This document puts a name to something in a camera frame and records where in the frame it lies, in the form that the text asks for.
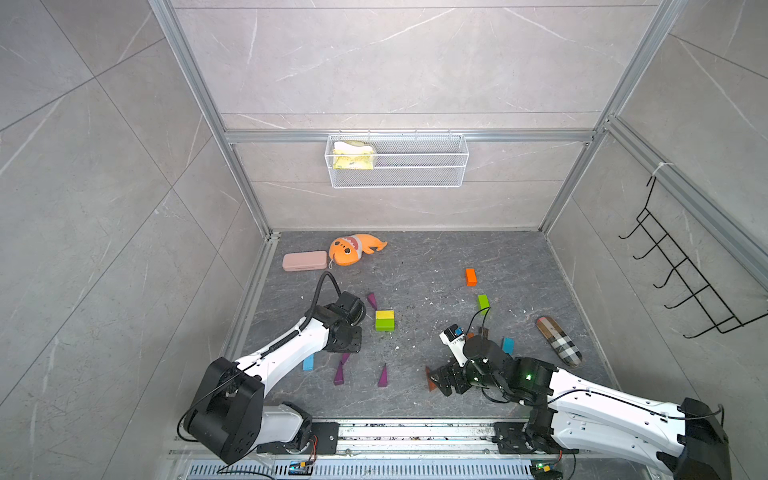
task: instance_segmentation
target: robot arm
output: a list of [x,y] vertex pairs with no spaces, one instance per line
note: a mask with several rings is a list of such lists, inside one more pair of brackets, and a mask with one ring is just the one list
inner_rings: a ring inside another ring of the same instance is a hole
[[461,347],[456,362],[430,374],[444,395],[477,386],[533,407],[519,438],[507,432],[497,439],[529,449],[518,453],[587,449],[648,465],[676,480],[731,478],[727,435],[702,402],[685,399],[677,405],[628,395],[541,360],[513,358],[481,336],[466,339],[456,325],[440,337],[454,353]]
[[[317,306],[323,280],[329,277],[339,299]],[[264,406],[264,397],[291,369],[320,350],[357,353],[366,316],[362,301],[341,292],[330,272],[324,272],[310,309],[283,335],[256,352],[231,362],[214,360],[207,368],[184,429],[228,465],[243,458],[254,445],[279,443],[297,450],[307,445],[312,417],[291,404]]]

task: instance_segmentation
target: white wire basket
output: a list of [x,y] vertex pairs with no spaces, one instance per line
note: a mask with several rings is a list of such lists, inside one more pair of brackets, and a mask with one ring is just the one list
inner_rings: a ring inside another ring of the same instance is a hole
[[[373,147],[373,169],[333,168],[337,141]],[[469,150],[462,134],[333,134],[326,144],[326,166],[333,188],[460,187]]]

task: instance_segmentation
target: gray floor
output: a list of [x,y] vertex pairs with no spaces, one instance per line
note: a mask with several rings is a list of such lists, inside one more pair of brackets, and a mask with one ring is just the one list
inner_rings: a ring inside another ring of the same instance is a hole
[[[283,255],[325,250],[338,236],[338,232],[283,234],[243,354],[285,332],[310,304],[320,271],[285,272]],[[535,325],[539,316],[553,316],[584,354],[584,363],[575,372],[591,381],[609,382],[540,233],[380,232],[377,236],[389,242],[383,251],[331,271],[342,290],[362,298],[374,292],[380,309],[394,309],[396,330],[376,332],[368,318],[363,324],[362,350],[344,367],[344,385],[333,385],[341,354],[316,353],[314,371],[296,367],[267,396],[268,405],[290,401],[317,418],[525,415],[524,407],[490,403],[478,389],[444,397],[427,388],[424,367],[437,368],[451,359],[438,334],[452,323],[466,327],[478,309],[480,293],[490,300],[486,326],[492,340],[511,337],[516,356],[533,356],[564,367]],[[477,271],[477,287],[466,286],[467,267]],[[335,299],[329,282],[320,299],[321,303]],[[384,364],[389,386],[378,388]]]

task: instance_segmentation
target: black wire rack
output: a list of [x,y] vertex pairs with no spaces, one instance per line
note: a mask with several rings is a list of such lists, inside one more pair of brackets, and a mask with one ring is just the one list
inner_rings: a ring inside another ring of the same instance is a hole
[[[654,245],[646,253],[644,253],[643,255],[641,255],[639,257],[636,257],[635,255],[633,255],[632,258],[634,258],[635,260],[642,260],[643,258],[647,257],[650,252],[652,252],[654,250],[659,250],[661,255],[670,264],[671,270],[670,270],[669,274],[667,274],[667,278],[664,281],[664,283],[662,283],[661,285],[657,285],[656,283],[654,283],[654,287],[656,287],[658,289],[664,288],[667,285],[667,283],[669,283],[670,278],[672,278],[672,274],[676,273],[677,276],[680,278],[680,281],[683,282],[683,285],[685,285],[685,287],[688,289],[688,293],[690,294],[687,297],[685,297],[684,299],[682,299],[680,302],[678,302],[678,303],[676,303],[674,305],[664,305],[664,308],[672,310],[672,309],[677,308],[680,305],[686,303],[688,300],[692,300],[693,299],[693,300],[696,300],[696,303],[699,304],[701,309],[704,311],[704,314],[707,315],[707,318],[712,323],[711,327],[709,327],[709,328],[707,328],[707,329],[697,333],[696,335],[691,335],[691,336],[683,335],[683,336],[685,338],[687,338],[687,339],[695,339],[696,337],[701,336],[704,333],[707,333],[707,332],[709,332],[710,330],[713,330],[713,329],[717,329],[717,331],[720,332],[720,333],[728,333],[728,332],[730,332],[732,330],[735,330],[737,328],[741,328],[743,326],[749,325],[750,323],[752,323],[752,322],[754,322],[756,320],[759,320],[761,318],[764,318],[764,317],[768,316],[768,312],[766,312],[763,315],[757,316],[757,317],[755,317],[755,318],[753,318],[751,320],[744,321],[744,320],[740,319],[733,312],[733,310],[728,306],[728,304],[725,302],[725,300],[723,300],[723,297],[720,296],[720,294],[717,292],[717,290],[715,290],[715,288],[712,286],[712,284],[709,282],[709,280],[707,280],[707,278],[704,276],[704,274],[701,273],[701,270],[699,270],[699,268],[696,266],[696,264],[690,259],[688,254],[685,253],[685,250],[680,248],[680,245],[670,235],[670,233],[667,231],[667,229],[664,228],[664,225],[662,225],[661,222],[659,222],[659,220],[651,213],[651,211],[648,210],[648,202],[650,202],[650,196],[654,192],[654,186],[656,185],[656,177],[651,176],[651,178],[648,179],[648,183],[645,186],[647,187],[648,185],[650,185],[650,190],[648,191],[648,197],[645,200],[645,205],[643,206],[643,210],[641,210],[640,213],[637,215],[637,217],[635,217],[635,220],[637,221],[637,226],[626,237],[622,237],[621,235],[619,235],[619,238],[621,238],[622,240],[626,240],[629,237],[631,237],[636,231],[638,231],[639,229],[642,229],[646,233],[646,235],[648,235],[648,237],[651,239],[651,241],[654,242]],[[663,233],[661,238],[659,238],[658,240],[656,240],[654,238],[654,236],[651,235],[651,233],[648,231],[648,229],[645,226],[645,223],[648,222],[649,220],[652,220],[653,222],[655,222],[656,227],[653,227],[654,230],[656,230],[656,228],[658,228]],[[674,246],[682,253],[684,258],[681,261],[676,262],[676,263],[673,262],[670,257],[677,257],[677,255],[671,255],[670,252],[665,251],[664,248],[661,246],[661,242],[664,241],[665,239],[669,239],[674,244]],[[686,262],[691,267],[693,267],[696,270],[696,273],[698,273],[699,277],[702,279],[703,284],[704,284],[704,286],[702,286],[701,288],[697,288],[695,291],[690,287],[689,282],[686,281],[686,279],[683,277],[683,274],[678,270],[681,267],[685,266]],[[720,321],[716,321],[712,317],[712,315],[710,314],[710,311],[704,306],[704,304],[702,303],[701,299],[699,298],[699,295],[701,293],[705,293],[706,291],[710,291],[710,292],[714,293],[714,295],[717,298],[717,300],[723,305],[723,308],[727,311],[727,314],[726,314],[727,318],[726,319],[720,320]],[[725,323],[727,323],[727,322],[729,322],[731,320],[736,320],[736,324],[734,324],[732,326],[723,326]]]

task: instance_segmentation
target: orange plush toy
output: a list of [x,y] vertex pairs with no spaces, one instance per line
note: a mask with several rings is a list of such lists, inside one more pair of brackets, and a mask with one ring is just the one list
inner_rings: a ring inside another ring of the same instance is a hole
[[352,265],[362,258],[362,252],[369,255],[373,253],[372,247],[376,248],[376,251],[381,251],[386,247],[386,242],[382,242],[373,235],[358,233],[335,239],[328,250],[328,256],[331,257],[331,261],[341,266]]

